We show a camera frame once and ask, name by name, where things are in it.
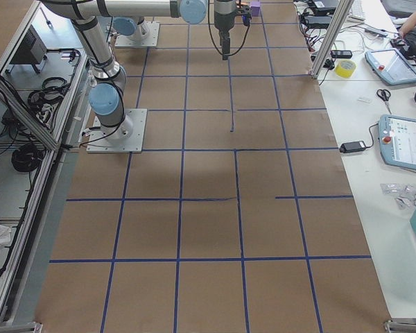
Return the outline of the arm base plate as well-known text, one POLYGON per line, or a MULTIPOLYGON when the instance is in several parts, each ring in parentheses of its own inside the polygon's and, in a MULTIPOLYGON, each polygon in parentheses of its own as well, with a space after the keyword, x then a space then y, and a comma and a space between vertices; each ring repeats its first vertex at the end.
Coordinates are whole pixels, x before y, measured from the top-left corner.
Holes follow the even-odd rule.
POLYGON ((125 120, 119 129, 109 135, 113 129, 103 126, 90 135, 88 153, 140 153, 142 152, 146 129, 147 109, 125 109, 125 120))
POLYGON ((117 30, 116 48, 156 47, 159 35, 159 23, 143 21, 130 28, 117 30))

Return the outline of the person's hand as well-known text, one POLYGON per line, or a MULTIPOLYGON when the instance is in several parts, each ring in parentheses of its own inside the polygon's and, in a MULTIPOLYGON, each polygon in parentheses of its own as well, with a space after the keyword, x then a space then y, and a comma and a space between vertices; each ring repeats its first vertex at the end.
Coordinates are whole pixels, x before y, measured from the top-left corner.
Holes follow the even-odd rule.
POLYGON ((398 34, 400 37, 403 37, 406 33, 406 29, 403 26, 398 30, 398 34))

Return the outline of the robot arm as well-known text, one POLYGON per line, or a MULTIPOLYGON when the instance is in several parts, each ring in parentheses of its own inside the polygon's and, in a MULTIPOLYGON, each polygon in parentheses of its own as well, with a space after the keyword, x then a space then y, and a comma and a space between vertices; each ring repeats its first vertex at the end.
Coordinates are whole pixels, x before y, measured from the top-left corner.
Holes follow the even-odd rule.
POLYGON ((99 17, 181 17, 199 24, 207 14, 206 1, 43 1, 51 12, 73 24, 92 66, 96 86, 89 104, 101 125, 103 137, 111 141, 127 139, 133 132, 123 104, 126 74, 115 60, 99 17))
MULTIPOLYGON (((190 24, 199 24, 208 18, 218 29, 219 43, 214 44, 223 60, 228 60, 235 53, 231 52, 229 32, 234 27, 236 17, 245 18, 244 24, 250 24, 249 8, 240 1, 213 1, 214 16, 210 15, 210 1, 175 1, 180 17, 190 24)), ((115 17, 112 28, 117 34, 115 46, 119 48, 156 47, 160 24, 146 21, 143 16, 115 17)))

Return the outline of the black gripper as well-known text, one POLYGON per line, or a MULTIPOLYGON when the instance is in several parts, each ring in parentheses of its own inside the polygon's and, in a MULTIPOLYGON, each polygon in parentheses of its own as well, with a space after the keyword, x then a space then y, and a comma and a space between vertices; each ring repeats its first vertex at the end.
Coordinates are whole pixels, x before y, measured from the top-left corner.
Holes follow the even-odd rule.
POLYGON ((220 38, 222 60, 228 60, 230 55, 229 31, 234 27, 235 14, 214 14, 214 26, 218 29, 220 38))

